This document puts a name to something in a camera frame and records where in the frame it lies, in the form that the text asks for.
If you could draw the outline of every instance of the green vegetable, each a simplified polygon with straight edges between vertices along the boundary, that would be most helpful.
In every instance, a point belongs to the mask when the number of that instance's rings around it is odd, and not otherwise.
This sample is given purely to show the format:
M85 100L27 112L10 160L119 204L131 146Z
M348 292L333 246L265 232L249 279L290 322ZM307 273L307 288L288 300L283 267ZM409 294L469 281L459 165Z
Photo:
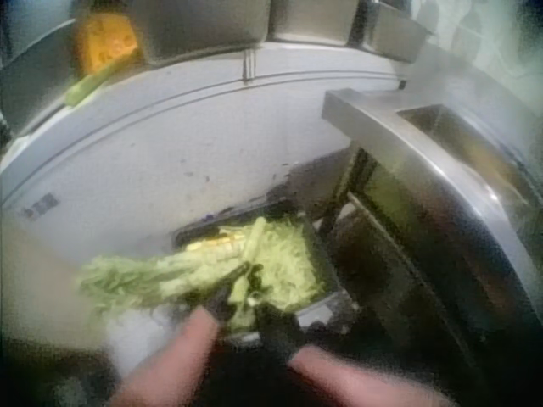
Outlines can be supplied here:
M229 249L201 244L195 246L201 247L198 250L145 260L98 257L83 268L80 290L93 300L99 314L153 309L198 300L240 261L252 260L263 265L258 276L253 276L261 281L261 287L254 291L247 276L234 285L229 302L238 309L229 323L232 331L253 326L252 305L267 301L279 309L294 311L322 292L301 224L290 219L266 222L258 218L250 226L221 229L222 236L228 234L243 234L244 238L237 240L242 244L230 244Z

